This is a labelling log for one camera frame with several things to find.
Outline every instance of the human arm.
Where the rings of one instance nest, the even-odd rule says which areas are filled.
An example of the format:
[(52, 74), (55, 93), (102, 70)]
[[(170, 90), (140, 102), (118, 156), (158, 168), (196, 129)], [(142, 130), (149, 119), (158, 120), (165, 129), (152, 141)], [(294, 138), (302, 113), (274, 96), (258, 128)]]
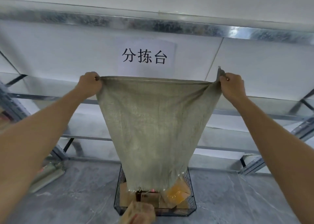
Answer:
[(79, 104), (100, 88), (98, 74), (88, 72), (68, 94), (0, 135), (0, 223), (27, 192)]
[(251, 102), (241, 76), (226, 77), (220, 77), (222, 93), (242, 116), (289, 205), (302, 224), (314, 223), (314, 149)]

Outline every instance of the person's right hand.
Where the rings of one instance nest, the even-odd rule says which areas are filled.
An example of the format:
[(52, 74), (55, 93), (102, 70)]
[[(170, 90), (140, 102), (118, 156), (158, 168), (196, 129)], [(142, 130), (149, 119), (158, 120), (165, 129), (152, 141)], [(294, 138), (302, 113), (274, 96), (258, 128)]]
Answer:
[(240, 75), (226, 73), (226, 77), (220, 76), (222, 94), (232, 104), (247, 98), (245, 94), (244, 81)]

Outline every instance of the person's left hand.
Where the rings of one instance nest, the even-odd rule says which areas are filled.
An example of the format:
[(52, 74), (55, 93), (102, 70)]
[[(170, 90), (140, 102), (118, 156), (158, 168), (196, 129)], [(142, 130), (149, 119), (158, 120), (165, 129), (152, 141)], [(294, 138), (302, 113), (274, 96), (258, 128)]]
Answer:
[(87, 72), (79, 78), (79, 82), (77, 83), (75, 90), (77, 90), (80, 95), (84, 97), (84, 99), (87, 99), (99, 92), (101, 87), (102, 83), (98, 73)]

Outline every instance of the human hand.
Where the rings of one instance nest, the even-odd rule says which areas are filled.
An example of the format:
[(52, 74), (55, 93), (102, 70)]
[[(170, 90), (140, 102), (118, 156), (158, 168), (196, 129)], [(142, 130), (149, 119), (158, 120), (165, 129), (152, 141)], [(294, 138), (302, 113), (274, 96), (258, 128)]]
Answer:
[(79, 78), (75, 90), (82, 95), (84, 99), (94, 96), (102, 87), (100, 77), (96, 72), (87, 72)]
[(240, 75), (233, 73), (226, 73), (226, 77), (220, 76), (222, 94), (232, 104), (246, 99), (244, 81)]

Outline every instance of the paper sign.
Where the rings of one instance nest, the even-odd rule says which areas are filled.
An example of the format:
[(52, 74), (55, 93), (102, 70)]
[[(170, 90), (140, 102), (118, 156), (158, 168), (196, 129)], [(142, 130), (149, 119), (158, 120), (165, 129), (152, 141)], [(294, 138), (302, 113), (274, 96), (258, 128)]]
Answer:
[(117, 41), (120, 76), (172, 78), (175, 43), (159, 39)]

